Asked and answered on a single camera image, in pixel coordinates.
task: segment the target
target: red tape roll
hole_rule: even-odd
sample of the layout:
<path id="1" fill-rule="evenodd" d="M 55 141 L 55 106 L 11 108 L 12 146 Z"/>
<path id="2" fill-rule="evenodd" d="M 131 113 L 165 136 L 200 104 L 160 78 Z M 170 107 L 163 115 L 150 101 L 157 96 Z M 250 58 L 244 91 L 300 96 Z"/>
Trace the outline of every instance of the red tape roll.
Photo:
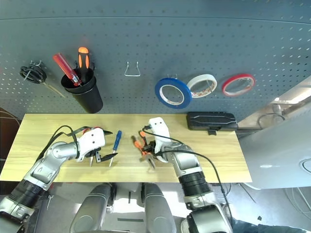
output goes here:
<path id="1" fill-rule="evenodd" d="M 225 90 L 231 83 L 235 82 L 236 80 L 242 80 L 242 79 L 248 79 L 250 81 L 246 88 L 244 88 L 240 91 L 237 91 L 237 92 L 228 92 Z M 238 75 L 232 76 L 227 81 L 225 81 L 225 83 L 222 86 L 222 91 L 223 91 L 223 94 L 225 96 L 229 96 L 229 97 L 240 96 L 240 95 L 243 95 L 244 93 L 250 91 L 253 88 L 253 86 L 255 85 L 255 83 L 256 83 L 256 80 L 253 77 L 253 75 L 251 75 L 251 74 L 238 74 Z"/>

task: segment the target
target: wooden tabletop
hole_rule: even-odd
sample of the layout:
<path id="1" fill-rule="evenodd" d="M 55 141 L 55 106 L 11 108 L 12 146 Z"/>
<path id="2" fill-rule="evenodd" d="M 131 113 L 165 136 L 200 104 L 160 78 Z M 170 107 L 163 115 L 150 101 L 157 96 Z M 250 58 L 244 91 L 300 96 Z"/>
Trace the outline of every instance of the wooden tabletop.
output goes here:
<path id="1" fill-rule="evenodd" d="M 37 156 L 46 146 L 54 131 L 61 125 L 69 125 L 74 130 L 82 126 L 99 126 L 113 132 L 106 135 L 106 146 L 101 154 L 112 153 L 118 130 L 122 138 L 118 155 L 112 167 L 109 161 L 89 166 L 89 158 L 78 163 L 75 160 L 65 162 L 56 178 L 56 182 L 178 182 L 171 164 L 156 161 L 156 170 L 149 168 L 146 161 L 140 162 L 141 154 L 134 147 L 131 136 L 139 139 L 138 131 L 148 124 L 150 118 L 162 117 L 167 124 L 171 137 L 181 140 L 193 151 L 210 158 L 218 169 L 224 183 L 251 182 L 251 177 L 235 132 L 217 132 L 217 136 L 205 131 L 187 129 L 186 115 L 138 115 L 138 114 L 26 114 L 18 130 L 10 153 L 5 162 L 0 180 L 20 181 L 32 167 Z M 70 142 L 66 136 L 56 141 Z M 151 135 L 147 140 L 154 140 Z M 199 158 L 206 181 L 216 183 L 215 172 L 209 162 Z"/>

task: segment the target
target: pliers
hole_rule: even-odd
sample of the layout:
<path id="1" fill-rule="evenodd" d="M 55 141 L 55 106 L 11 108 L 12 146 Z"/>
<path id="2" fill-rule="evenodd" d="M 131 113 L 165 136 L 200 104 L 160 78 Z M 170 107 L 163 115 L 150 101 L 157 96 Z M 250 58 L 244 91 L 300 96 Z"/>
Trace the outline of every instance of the pliers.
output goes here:
<path id="1" fill-rule="evenodd" d="M 139 131 L 139 135 L 140 135 L 140 137 L 144 141 L 144 146 L 141 145 L 141 143 L 136 139 L 135 136 L 132 136 L 132 140 L 133 140 L 134 146 L 140 150 L 142 159 L 143 160 L 146 159 L 148 161 L 148 163 L 150 164 L 150 166 L 153 169 L 155 169 L 156 165 L 155 165 L 155 162 L 153 160 L 152 154 L 150 152 L 147 152 L 147 151 L 144 150 L 144 147 L 148 145 L 147 139 L 146 139 L 146 135 L 145 135 L 145 133 L 143 131 Z"/>

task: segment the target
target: gray pegboard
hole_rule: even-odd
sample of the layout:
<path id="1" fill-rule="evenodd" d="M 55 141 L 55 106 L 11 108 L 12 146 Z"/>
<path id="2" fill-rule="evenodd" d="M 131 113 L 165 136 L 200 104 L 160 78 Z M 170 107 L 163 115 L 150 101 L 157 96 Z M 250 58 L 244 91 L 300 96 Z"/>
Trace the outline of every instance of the gray pegboard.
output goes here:
<path id="1" fill-rule="evenodd" d="M 52 60 L 62 52 L 73 64 L 87 46 L 96 63 L 104 101 L 100 113 L 227 111 L 242 120 L 310 75 L 311 19 L 308 1 L 6 1 L 0 8 L 0 106 L 24 113 L 84 113 L 60 85 Z M 19 67 L 43 60 L 44 86 L 23 82 Z M 126 62 L 141 77 L 125 77 Z M 230 76 L 251 73 L 255 88 L 240 97 L 221 93 Z M 161 104 L 154 86 L 167 74 L 188 82 L 210 73 L 214 93 L 182 110 Z"/>

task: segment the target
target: black cup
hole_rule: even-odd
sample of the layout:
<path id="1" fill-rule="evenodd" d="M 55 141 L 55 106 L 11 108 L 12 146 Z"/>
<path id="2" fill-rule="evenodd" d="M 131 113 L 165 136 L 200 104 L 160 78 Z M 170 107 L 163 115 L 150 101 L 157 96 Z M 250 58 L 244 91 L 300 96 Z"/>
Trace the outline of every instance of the black cup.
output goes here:
<path id="1" fill-rule="evenodd" d="M 79 69 L 74 69 L 74 71 L 80 76 Z M 94 71 L 90 68 L 86 73 L 86 80 L 87 82 L 82 86 L 74 86 L 73 82 L 64 75 L 61 84 L 66 91 L 73 95 L 87 113 L 96 113 L 102 109 L 103 101 L 96 85 Z"/>

